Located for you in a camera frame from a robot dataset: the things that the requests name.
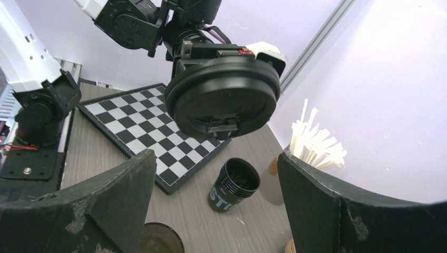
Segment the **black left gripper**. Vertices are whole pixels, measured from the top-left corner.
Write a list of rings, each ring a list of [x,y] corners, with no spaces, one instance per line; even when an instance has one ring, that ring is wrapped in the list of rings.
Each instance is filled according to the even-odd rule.
[[[254,53],[233,44],[219,27],[212,25],[220,5],[221,1],[162,2],[162,7],[173,12],[162,32],[173,79],[194,72],[245,73],[255,68]]]

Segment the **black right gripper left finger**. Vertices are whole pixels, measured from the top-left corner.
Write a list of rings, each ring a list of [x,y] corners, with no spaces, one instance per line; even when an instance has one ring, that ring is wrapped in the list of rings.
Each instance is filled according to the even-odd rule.
[[[137,252],[156,176],[143,150],[35,200],[1,204],[1,252]]]

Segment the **stack of black cups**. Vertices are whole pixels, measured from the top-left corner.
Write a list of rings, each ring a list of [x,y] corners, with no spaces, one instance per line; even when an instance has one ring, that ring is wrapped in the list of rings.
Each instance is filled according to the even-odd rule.
[[[230,158],[221,167],[209,194],[211,209],[225,213],[251,197],[260,187],[257,170],[246,160]]]

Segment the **white paper straws bundle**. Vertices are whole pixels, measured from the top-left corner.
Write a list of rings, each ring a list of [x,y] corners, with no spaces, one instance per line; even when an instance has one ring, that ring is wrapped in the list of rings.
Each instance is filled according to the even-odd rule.
[[[347,150],[329,130],[314,123],[318,110],[312,108],[310,115],[306,115],[307,108],[305,99],[300,118],[291,125],[290,154],[318,170],[344,167]]]

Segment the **black white chessboard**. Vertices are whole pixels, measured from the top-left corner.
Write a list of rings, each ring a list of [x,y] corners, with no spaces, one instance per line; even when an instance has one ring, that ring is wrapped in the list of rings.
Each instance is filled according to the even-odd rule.
[[[156,185],[173,194],[230,142],[183,134],[167,113],[162,83],[81,102],[79,111],[128,158],[156,155]]]

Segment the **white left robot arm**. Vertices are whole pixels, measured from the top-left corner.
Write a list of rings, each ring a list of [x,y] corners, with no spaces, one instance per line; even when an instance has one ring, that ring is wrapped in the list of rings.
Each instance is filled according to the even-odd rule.
[[[80,9],[96,26],[122,47],[145,49],[150,57],[167,41],[200,33],[212,27],[219,1],[78,1]],[[164,103],[180,130],[198,139],[225,140],[254,132],[265,124],[260,111],[236,109],[230,95],[254,82],[257,61],[243,47],[226,43],[236,55],[211,57],[216,44],[193,58],[197,64],[173,74],[164,93]],[[36,144],[43,131],[57,139],[59,125],[81,99],[79,87],[69,72],[61,69],[27,21],[15,1],[1,1],[1,69],[22,109],[15,119]]]

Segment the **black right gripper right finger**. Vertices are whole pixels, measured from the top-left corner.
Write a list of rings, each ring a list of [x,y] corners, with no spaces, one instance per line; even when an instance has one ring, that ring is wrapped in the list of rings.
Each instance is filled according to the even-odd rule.
[[[446,202],[374,193],[287,152],[277,166],[297,252],[446,252]]]

